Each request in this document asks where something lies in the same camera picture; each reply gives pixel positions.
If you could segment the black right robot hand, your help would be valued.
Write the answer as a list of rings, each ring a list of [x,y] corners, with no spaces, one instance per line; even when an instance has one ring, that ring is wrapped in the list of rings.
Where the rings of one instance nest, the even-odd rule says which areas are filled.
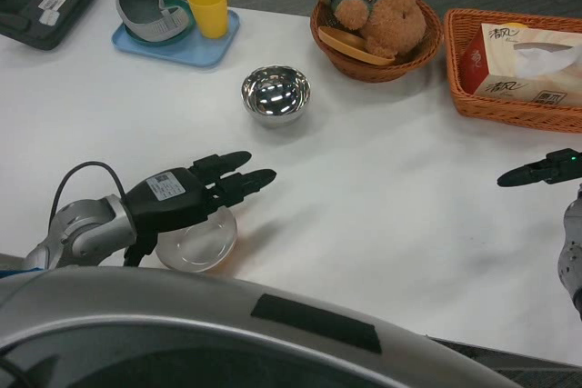
[[[500,187],[515,187],[545,182],[557,184],[581,177],[581,153],[567,148],[548,153],[540,161],[510,170],[497,179]]]

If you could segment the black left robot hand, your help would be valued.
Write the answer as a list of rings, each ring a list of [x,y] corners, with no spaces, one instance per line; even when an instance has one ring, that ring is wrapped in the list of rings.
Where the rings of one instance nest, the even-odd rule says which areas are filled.
[[[124,265],[137,267],[156,248],[158,235],[208,220],[221,207],[242,203],[276,178],[276,171],[259,169],[240,174],[248,151],[212,154],[195,160],[188,168],[164,170],[146,178],[125,195],[136,232],[133,245],[125,250]]]

